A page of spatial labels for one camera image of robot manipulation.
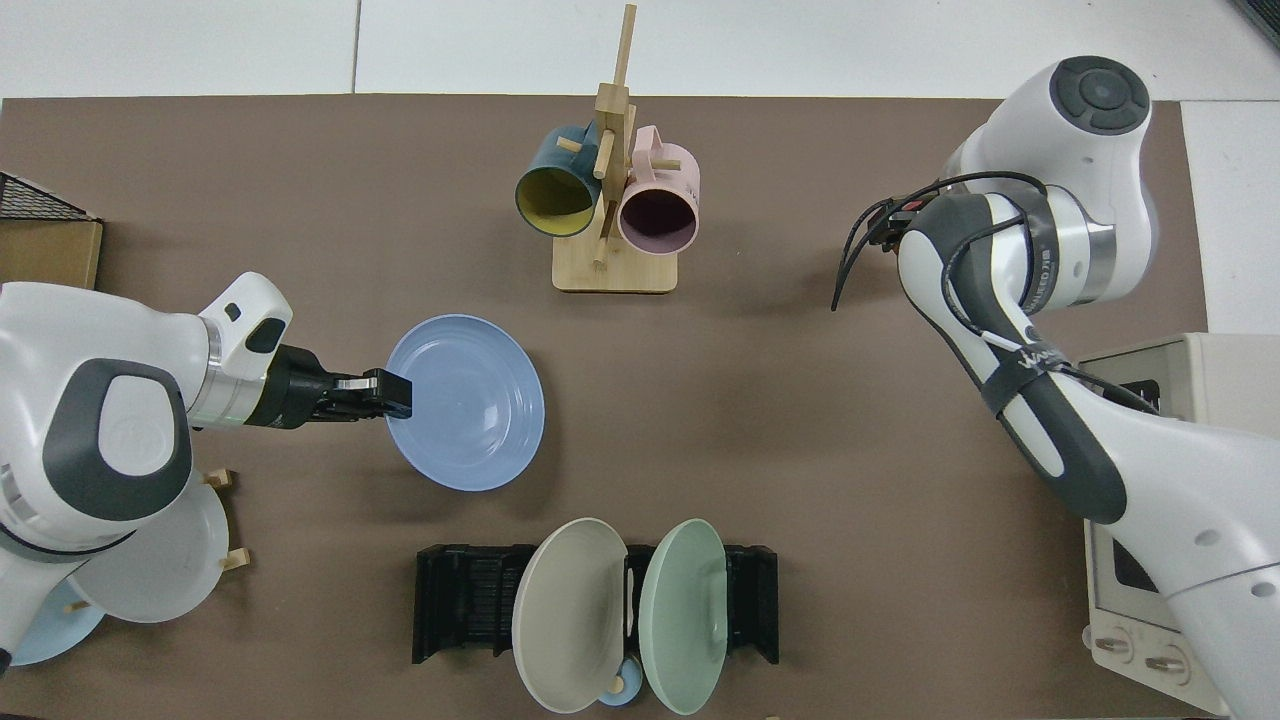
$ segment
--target green plate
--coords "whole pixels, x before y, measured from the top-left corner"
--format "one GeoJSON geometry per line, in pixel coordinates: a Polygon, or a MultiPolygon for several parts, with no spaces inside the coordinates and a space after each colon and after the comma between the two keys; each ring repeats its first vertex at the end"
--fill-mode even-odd
{"type": "Polygon", "coordinates": [[[707,520],[667,533],[640,588],[640,661],[654,694],[692,715],[712,697],[728,651],[724,544],[707,520]]]}

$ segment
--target mug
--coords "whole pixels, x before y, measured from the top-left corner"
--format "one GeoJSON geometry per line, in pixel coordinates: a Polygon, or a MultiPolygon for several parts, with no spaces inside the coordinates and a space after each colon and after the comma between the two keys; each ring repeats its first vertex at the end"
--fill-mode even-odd
{"type": "Polygon", "coordinates": [[[591,170],[600,141],[595,122],[547,133],[529,169],[516,183],[520,217],[538,232],[566,237],[586,229],[595,215],[600,181],[591,170]]]}
{"type": "Polygon", "coordinates": [[[684,147],[664,143],[657,127],[645,126],[636,131],[631,173],[632,182],[618,204],[622,238],[649,255],[689,247],[698,237],[698,160],[684,147]]]}

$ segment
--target plate holder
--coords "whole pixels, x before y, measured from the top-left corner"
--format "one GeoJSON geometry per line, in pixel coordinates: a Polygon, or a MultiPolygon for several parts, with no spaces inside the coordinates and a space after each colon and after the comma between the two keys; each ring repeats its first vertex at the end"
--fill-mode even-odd
{"type": "MultiPolygon", "coordinates": [[[[434,544],[417,553],[413,593],[413,662],[454,647],[512,648],[516,591],[538,546],[434,544]]],[[[657,546],[628,544],[632,577],[630,616],[640,611],[640,588],[657,546]]],[[[726,544],[728,652],[754,647],[778,664],[778,556],[768,547],[726,544]]],[[[625,618],[618,619],[626,624],[625,618]]],[[[627,652],[640,650],[640,624],[623,635],[627,652]]]]}

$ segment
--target white floor tile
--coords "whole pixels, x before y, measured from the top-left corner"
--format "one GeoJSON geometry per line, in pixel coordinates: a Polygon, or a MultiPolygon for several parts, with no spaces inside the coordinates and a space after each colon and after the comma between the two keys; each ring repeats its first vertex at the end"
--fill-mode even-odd
{"type": "Polygon", "coordinates": [[[0,3],[0,97],[349,92],[356,0],[0,3]]]}
{"type": "Polygon", "coordinates": [[[1280,333],[1280,102],[1185,102],[1208,329],[1280,333]]]}
{"type": "MultiPolygon", "coordinates": [[[[1158,100],[1280,99],[1280,51],[1226,0],[637,0],[636,95],[1004,97],[1106,55],[1158,100]]],[[[593,95],[622,0],[364,0],[356,90],[593,95]]]]}

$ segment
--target wooden mug tree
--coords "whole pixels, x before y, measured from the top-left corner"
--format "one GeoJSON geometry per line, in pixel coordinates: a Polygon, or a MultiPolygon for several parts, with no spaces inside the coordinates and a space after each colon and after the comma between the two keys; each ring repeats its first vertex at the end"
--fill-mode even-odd
{"type": "MultiPolygon", "coordinates": [[[[626,86],[635,19],[636,6],[627,5],[613,82],[602,82],[595,94],[595,127],[600,133],[600,151],[593,172],[600,181],[595,214],[585,231],[557,237],[552,246],[552,284],[564,292],[662,293],[676,288],[676,255],[641,252],[618,232],[618,202],[631,168],[636,119],[636,106],[626,86]]],[[[566,138],[558,145],[573,152],[581,150],[581,145],[566,138]]],[[[678,170],[680,161],[659,160],[654,168],[678,170]]]]}

